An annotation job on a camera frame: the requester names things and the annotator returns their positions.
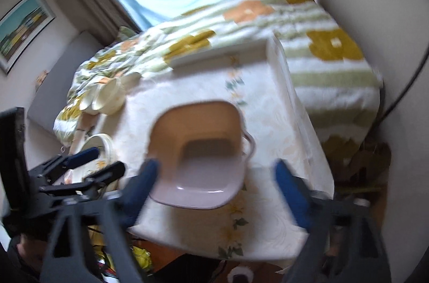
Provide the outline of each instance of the bed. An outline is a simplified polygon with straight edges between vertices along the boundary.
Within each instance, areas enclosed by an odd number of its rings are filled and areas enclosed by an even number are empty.
[[[174,56],[273,33],[284,47],[293,85],[326,156],[347,160],[376,117],[382,80],[357,44],[313,0],[227,0],[129,34],[79,66],[54,131],[64,145],[71,144],[83,94],[106,77],[156,76],[171,70]]]

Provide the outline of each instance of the wall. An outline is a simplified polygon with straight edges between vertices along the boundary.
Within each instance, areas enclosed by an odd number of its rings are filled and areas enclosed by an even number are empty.
[[[0,0],[0,16],[4,16],[20,0]],[[54,0],[45,0],[56,18],[43,29],[22,53],[10,73],[0,70],[0,111],[14,106],[26,109],[35,94],[35,81],[43,70],[50,70],[67,44],[78,31],[68,21]],[[25,153],[28,168],[60,153],[61,144],[37,125],[27,122]],[[0,186],[0,205],[4,191]]]
[[[429,41],[429,0],[318,0],[384,76],[389,105]],[[393,161],[383,236],[393,282],[403,282],[429,245],[429,64],[380,128]]]

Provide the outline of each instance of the floral tablecloth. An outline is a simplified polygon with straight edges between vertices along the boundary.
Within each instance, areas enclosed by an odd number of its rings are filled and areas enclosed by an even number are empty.
[[[286,159],[313,189],[333,195],[333,180],[319,140],[291,83],[281,98],[266,63],[181,76],[174,72],[129,85],[126,104],[113,116],[101,115],[93,132],[107,133],[126,177],[137,173],[145,158],[157,117],[171,106],[223,99],[243,112],[256,141],[243,188],[227,205],[214,210],[170,207],[148,199],[130,232],[145,239],[201,256],[233,260],[289,260],[306,238],[291,218],[274,181],[272,167]]]

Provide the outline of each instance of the painting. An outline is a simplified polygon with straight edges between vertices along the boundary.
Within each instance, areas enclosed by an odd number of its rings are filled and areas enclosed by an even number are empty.
[[[0,67],[5,73],[54,18],[44,0],[21,0],[0,20]]]

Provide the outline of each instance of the pink bowl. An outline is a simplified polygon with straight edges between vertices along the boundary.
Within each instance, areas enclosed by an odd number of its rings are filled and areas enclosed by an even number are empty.
[[[242,137],[250,152],[242,152]],[[159,203],[193,209],[214,209],[228,203],[242,188],[255,142],[242,115],[225,101],[174,107],[152,127],[147,156],[160,161],[160,176],[151,191]]]

